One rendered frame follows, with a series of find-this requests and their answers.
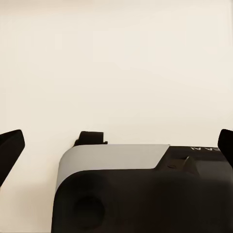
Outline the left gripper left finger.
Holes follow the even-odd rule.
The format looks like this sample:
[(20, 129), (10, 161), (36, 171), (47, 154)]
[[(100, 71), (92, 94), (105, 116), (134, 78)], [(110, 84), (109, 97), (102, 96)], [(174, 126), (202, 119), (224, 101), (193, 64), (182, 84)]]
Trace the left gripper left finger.
[(0, 134), (0, 187), (25, 148), (22, 130)]

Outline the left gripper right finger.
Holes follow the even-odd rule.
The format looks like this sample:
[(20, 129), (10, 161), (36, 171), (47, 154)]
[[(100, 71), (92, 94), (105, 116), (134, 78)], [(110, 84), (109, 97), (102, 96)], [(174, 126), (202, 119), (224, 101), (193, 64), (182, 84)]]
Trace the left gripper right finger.
[(217, 146), (233, 168), (233, 131), (222, 129)]

